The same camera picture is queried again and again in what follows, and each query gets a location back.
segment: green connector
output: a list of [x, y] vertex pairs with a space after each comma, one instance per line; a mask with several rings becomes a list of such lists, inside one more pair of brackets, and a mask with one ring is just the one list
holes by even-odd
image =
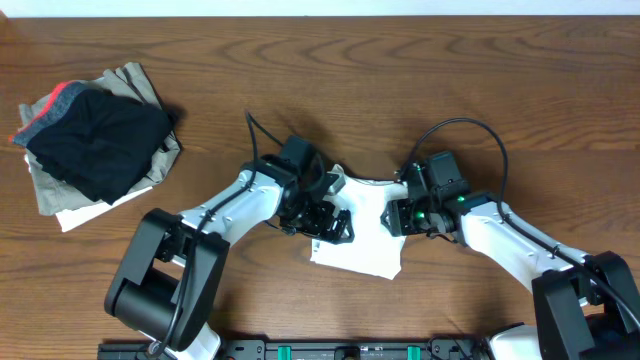
[[409, 346], [407, 348], [407, 360], [420, 360], [420, 346]]
[[291, 347], [279, 346], [278, 347], [278, 360], [291, 360]]

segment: beige cloth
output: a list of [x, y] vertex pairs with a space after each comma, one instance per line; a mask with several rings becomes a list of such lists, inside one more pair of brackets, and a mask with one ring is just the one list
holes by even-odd
[[[103, 77], [83, 81], [87, 86], [109, 91], [116, 96], [126, 96], [143, 103], [149, 103], [162, 108], [160, 100], [156, 97], [149, 79], [138, 63], [128, 63], [116, 71], [105, 70]], [[19, 106], [22, 124], [28, 124], [44, 108], [50, 95], [43, 97], [33, 105], [21, 104]], [[135, 184], [129, 193], [160, 184], [167, 176], [176, 157], [180, 153], [180, 144], [172, 131], [164, 140], [164, 146], [160, 147], [151, 158], [151, 170]], [[75, 210], [85, 206], [101, 203], [87, 199], [80, 191], [67, 183], [54, 179], [51, 175], [42, 171], [42, 165], [36, 161], [36, 157], [27, 150], [27, 158], [33, 185], [38, 200], [38, 210], [41, 215], [53, 215], [59, 211]]]

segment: red fabric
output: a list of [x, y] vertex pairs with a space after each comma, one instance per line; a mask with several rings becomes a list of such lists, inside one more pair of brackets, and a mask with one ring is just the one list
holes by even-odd
[[62, 90], [64, 90], [64, 88], [67, 87], [67, 85], [69, 85], [71, 83], [72, 83], [72, 81], [65, 81], [65, 82], [61, 82], [60, 84], [56, 85], [56, 87], [53, 88], [53, 91], [51, 92], [51, 96], [49, 97], [49, 100], [47, 100], [47, 104], [44, 106], [44, 108], [42, 108], [42, 111], [40, 111], [40, 113], [38, 113], [38, 115], [36, 115], [33, 119], [31, 119], [31, 121], [29, 121], [27, 126], [23, 127], [20, 131], [18, 131], [14, 135], [9, 136], [9, 142], [13, 142], [13, 137], [14, 136], [16, 136], [17, 134], [20, 134], [21, 132], [27, 130], [38, 119], [43, 117], [44, 114], [46, 114], [47, 111], [49, 111], [49, 109], [51, 109], [51, 106], [53, 106], [53, 103], [56, 101], [56, 99], [58, 98], [58, 95], [60, 95]]

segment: black base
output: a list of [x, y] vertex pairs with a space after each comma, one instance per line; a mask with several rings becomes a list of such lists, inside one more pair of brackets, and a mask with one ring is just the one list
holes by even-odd
[[[98, 360], [146, 360], [146, 346], [102, 344]], [[161, 360], [171, 360], [163, 355]], [[234, 340], [223, 343], [216, 360], [489, 360], [481, 344], [471, 338], [434, 337], [425, 342], [264, 342]]]

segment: folded clothes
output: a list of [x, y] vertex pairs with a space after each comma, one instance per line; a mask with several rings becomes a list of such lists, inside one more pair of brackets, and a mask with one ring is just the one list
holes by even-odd
[[[162, 109], [162, 104], [156, 96], [150, 80], [138, 63], [128, 63], [116, 70], [107, 69], [103, 77], [91, 81], [78, 81], [91, 89], [106, 91], [116, 96], [130, 98], [143, 104], [150, 104]], [[33, 105], [21, 104], [20, 118], [26, 127], [37, 115], [44, 111], [49, 100], [56, 94], [49, 94], [38, 100]], [[171, 131], [164, 139], [163, 144], [156, 150], [151, 158], [151, 169], [129, 190], [129, 193], [160, 184], [167, 176], [176, 157], [180, 153], [179, 142]], [[38, 201], [38, 210], [42, 215], [53, 215], [63, 210], [76, 210], [87, 206], [102, 203], [102, 200], [92, 201], [83, 195], [75, 187], [63, 181], [56, 180], [42, 170], [42, 165], [36, 161], [36, 156], [27, 149], [27, 162]]]
[[153, 105], [67, 82], [12, 141], [53, 178], [91, 201], [113, 204], [150, 170], [172, 129], [167, 113]]

